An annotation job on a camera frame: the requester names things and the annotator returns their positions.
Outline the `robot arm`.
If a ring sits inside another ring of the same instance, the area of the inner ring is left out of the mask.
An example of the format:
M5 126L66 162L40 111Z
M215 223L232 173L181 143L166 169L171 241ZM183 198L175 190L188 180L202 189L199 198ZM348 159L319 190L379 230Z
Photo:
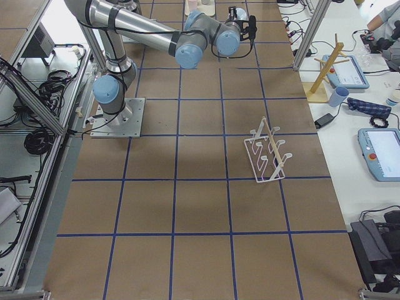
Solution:
M94 82L93 93L106 127L123 128L133 116L125 93L136 77L137 66L127 56L123 37L172 56L183 69L194 69L207 47L218 58L234 58L240 43L253 43L256 18L229 7L228 19L219 22L201 11L189 13L182 31L136 12L135 1L66 1L69 11L86 29L97 29L105 50L105 75Z

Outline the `person forearm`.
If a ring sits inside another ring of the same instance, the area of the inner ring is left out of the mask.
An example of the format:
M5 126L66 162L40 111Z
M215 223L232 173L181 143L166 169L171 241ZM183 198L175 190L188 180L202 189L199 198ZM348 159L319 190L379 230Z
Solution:
M383 25L391 15L391 10L389 8L383 9L378 15L372 18L368 24L367 29L370 31L376 30L378 27Z

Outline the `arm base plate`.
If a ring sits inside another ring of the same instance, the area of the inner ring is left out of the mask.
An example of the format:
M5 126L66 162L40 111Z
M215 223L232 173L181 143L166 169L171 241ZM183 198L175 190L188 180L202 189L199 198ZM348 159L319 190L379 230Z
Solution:
M101 106L97 105L97 114L103 114L93 122L95 130L90 131L92 138L139 138L143 122L146 100L144 98L126 98L125 108L116 118L104 114Z
M139 34L138 32L119 32L118 33L121 38L123 43L125 44L144 44L142 35Z

